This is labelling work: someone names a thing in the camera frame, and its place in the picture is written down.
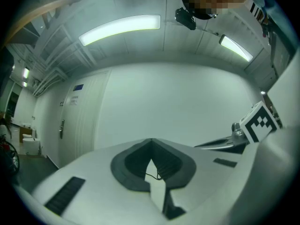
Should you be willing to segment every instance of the black cable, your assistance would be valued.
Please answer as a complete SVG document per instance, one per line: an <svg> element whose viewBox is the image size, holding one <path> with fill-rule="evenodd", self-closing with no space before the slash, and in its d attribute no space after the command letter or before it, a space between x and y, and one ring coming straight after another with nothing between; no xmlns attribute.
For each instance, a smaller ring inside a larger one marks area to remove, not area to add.
<svg viewBox="0 0 300 225"><path fill-rule="evenodd" d="M157 175L156 175L156 178L154 177L154 176L152 176L151 174L148 174L148 173L146 173L147 175L149 175L149 176L151 176L151 177L153 177L154 179L156 179L156 180L162 180L163 178L160 176L160 174L158 173L158 170L157 170Z"/></svg>

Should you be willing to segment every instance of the fluorescent ceiling light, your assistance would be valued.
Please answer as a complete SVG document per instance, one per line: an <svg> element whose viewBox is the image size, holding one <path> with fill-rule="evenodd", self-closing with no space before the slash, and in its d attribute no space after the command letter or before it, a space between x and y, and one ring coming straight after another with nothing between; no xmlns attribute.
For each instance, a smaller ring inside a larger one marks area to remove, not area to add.
<svg viewBox="0 0 300 225"><path fill-rule="evenodd" d="M111 21L84 33L79 40L86 46L108 36L147 29L160 29L160 15L138 15Z"/></svg>
<svg viewBox="0 0 300 225"><path fill-rule="evenodd" d="M29 74L29 69L28 68L24 68L23 78L28 78L28 74Z"/></svg>
<svg viewBox="0 0 300 225"><path fill-rule="evenodd" d="M231 51L234 51L248 62L253 59L253 56L246 49L225 35L222 35L219 43L222 46L229 48Z"/></svg>

